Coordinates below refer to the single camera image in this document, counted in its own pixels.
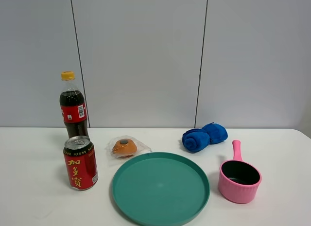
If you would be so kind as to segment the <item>cola bottle with yellow cap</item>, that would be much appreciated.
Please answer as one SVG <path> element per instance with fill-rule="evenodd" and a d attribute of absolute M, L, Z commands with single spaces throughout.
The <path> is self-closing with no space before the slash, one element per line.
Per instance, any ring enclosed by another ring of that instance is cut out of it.
<path fill-rule="evenodd" d="M 75 84 L 74 72 L 62 72 L 61 79 L 65 85 L 59 103 L 68 137 L 88 136 L 86 103 L 82 92 Z"/>

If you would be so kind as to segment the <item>blue rolled towel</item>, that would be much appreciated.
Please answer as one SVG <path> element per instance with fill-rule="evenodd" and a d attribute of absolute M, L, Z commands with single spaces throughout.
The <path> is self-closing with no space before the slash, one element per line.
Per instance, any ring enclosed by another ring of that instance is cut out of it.
<path fill-rule="evenodd" d="M 197 153 L 209 145 L 225 141 L 227 130 L 217 123 L 209 123 L 202 128 L 190 129 L 182 135 L 182 144 L 190 153 Z"/>

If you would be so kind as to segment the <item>wrapped orange bun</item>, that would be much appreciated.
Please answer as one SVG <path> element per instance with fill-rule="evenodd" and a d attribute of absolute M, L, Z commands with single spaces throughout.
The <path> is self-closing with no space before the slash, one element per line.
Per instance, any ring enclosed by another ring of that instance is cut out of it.
<path fill-rule="evenodd" d="M 132 136 L 113 138 L 106 146 L 107 154 L 116 159 L 129 159 L 143 153 L 152 152 L 152 149 Z"/>

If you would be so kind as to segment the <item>green round plate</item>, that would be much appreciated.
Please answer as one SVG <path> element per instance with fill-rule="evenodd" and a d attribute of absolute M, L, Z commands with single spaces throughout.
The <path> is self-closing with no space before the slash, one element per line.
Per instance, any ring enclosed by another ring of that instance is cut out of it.
<path fill-rule="evenodd" d="M 119 167 L 111 182 L 111 196 L 117 208 L 141 226 L 182 226 L 206 206 L 210 184 L 190 159 L 152 152 Z"/>

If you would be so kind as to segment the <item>red herbal tea can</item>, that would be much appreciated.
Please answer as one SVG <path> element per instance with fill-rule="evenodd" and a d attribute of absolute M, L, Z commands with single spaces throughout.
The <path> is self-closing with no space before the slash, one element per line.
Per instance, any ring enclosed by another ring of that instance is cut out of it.
<path fill-rule="evenodd" d="M 94 144 L 87 136 L 68 139 L 63 149 L 70 185 L 80 191 L 93 187 L 98 181 Z"/>

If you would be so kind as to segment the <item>pink saucepan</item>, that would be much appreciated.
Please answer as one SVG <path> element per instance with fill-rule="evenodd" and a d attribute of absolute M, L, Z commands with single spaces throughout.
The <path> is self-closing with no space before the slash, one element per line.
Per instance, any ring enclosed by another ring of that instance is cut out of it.
<path fill-rule="evenodd" d="M 250 203 L 262 181 L 258 169 L 244 162 L 241 142 L 232 141 L 233 159 L 224 161 L 219 168 L 218 190 L 227 200 L 237 204 Z"/>

